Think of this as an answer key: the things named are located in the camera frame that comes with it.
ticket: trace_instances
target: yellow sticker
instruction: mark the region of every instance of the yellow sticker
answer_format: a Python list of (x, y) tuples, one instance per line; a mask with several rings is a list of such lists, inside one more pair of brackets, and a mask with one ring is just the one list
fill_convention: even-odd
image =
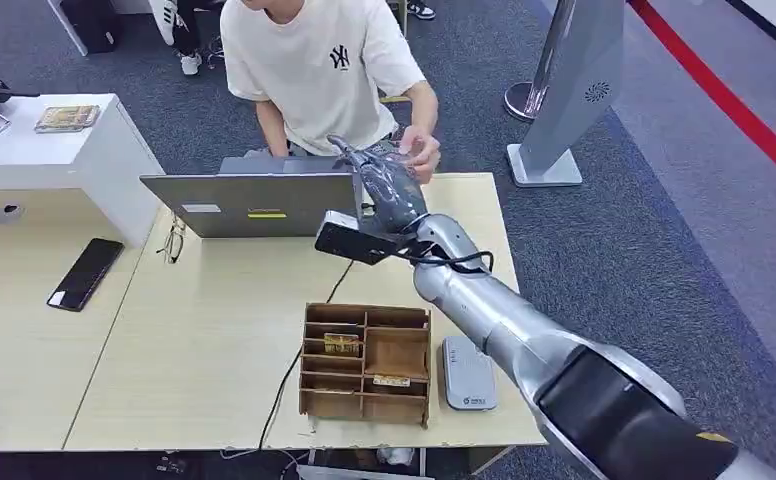
[(697, 434), (698, 437), (705, 439), (705, 440), (712, 440), (713, 442), (726, 442), (726, 443), (732, 443), (727, 437), (719, 434), (719, 433), (711, 433), (711, 432), (700, 432)]
[(248, 213), (249, 218), (288, 218), (284, 213)]

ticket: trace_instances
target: white sneaker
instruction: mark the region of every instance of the white sneaker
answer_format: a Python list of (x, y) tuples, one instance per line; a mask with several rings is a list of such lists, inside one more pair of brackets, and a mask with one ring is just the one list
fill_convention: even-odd
[(176, 25), (176, 17), (179, 16), (177, 0), (159, 0), (158, 2), (150, 0), (150, 5), (153, 6), (152, 14), (155, 17), (155, 24), (161, 32), (161, 38), (164, 39), (164, 43), (172, 47), (173, 27)]
[(199, 53), (194, 52), (193, 55), (179, 55), (182, 61), (182, 73), (185, 75), (196, 75), (200, 71), (200, 65), (202, 65), (202, 57)]
[(410, 0), (408, 12), (421, 20), (435, 20), (435, 10), (429, 8), (423, 0)]

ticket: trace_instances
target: speaker grille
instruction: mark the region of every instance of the speaker grille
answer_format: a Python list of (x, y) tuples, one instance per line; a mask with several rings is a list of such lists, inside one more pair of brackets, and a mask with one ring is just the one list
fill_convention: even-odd
[(609, 85), (609, 82), (597, 82), (585, 91), (585, 101), (597, 103), (606, 98), (610, 91), (612, 91), (612, 86)]

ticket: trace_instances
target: red floor stripe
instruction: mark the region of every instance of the red floor stripe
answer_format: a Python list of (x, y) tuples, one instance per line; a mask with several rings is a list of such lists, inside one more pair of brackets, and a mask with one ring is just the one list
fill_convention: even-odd
[(776, 164), (776, 133), (724, 85), (724, 82), (686, 45), (647, 0), (632, 0), (630, 3), (653, 34), (700, 85), (700, 88)]

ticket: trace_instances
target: white power bank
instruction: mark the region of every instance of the white power bank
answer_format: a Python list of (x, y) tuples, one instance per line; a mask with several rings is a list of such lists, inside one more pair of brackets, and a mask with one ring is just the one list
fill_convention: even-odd
[(456, 410), (491, 410), (497, 406), (491, 359), (465, 336), (446, 337), (444, 376), (447, 403)]

